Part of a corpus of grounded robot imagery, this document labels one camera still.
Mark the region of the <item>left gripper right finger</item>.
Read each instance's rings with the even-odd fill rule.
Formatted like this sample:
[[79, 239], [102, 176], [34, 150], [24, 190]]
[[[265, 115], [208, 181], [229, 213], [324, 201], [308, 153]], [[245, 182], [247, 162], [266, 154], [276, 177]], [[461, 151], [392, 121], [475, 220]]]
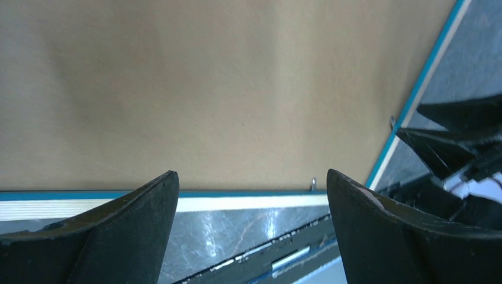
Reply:
[[500, 283], [501, 231], [448, 221], [327, 172], [348, 283]]

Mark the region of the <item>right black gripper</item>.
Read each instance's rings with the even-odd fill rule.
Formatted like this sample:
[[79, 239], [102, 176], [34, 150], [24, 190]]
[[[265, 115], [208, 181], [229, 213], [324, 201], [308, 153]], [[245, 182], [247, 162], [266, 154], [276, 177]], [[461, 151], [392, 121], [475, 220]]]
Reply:
[[[449, 131], [474, 131], [501, 124], [501, 94], [437, 104], [420, 104], [417, 112]], [[437, 178], [456, 175], [464, 182], [482, 181], [501, 171], [500, 133], [452, 133], [399, 128], [406, 143]]]

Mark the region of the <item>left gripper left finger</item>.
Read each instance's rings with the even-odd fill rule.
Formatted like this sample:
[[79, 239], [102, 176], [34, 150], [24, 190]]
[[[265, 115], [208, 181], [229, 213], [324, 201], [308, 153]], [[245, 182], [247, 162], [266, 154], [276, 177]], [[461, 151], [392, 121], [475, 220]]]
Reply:
[[1, 235], [2, 283], [156, 283], [179, 198], [166, 172], [37, 231]]

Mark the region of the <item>wooden picture frame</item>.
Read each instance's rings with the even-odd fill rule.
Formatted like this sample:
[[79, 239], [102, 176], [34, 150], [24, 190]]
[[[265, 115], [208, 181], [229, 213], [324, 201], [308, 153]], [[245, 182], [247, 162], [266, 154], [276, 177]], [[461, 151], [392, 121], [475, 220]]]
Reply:
[[[387, 142], [370, 172], [366, 185], [375, 189], [395, 149], [397, 128], [406, 126], [416, 111], [443, 55], [448, 49], [471, 1], [456, 1], [428, 57]], [[1, 221], [69, 218], [124, 197], [128, 191], [7, 192], [1, 194]], [[326, 191], [182, 191], [178, 212], [225, 211], [262, 208], [326, 206]]]

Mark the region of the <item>brown cardboard backing board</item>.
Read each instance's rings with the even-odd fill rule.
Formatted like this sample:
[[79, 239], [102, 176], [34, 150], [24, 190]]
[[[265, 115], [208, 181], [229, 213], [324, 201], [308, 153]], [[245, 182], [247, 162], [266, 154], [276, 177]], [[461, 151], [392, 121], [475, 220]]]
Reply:
[[453, 1], [2, 1], [1, 189], [364, 182]]

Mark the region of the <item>metal retaining clip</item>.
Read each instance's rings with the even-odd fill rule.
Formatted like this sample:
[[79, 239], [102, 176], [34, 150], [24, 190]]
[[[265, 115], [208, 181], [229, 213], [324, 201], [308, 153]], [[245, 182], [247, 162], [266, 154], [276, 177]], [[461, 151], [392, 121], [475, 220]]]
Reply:
[[317, 179], [316, 178], [312, 178], [311, 184], [310, 184], [310, 191], [314, 192], [316, 190], [317, 190]]
[[391, 127], [391, 130], [393, 130], [396, 126], [396, 119], [394, 116], [391, 116], [390, 117], [390, 127]]

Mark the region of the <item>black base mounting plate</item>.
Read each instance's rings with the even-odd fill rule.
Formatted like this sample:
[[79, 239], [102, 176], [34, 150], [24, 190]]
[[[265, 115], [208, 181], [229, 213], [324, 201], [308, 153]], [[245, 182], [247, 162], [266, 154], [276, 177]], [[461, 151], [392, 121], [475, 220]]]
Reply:
[[327, 214], [178, 283], [293, 283], [340, 256]]

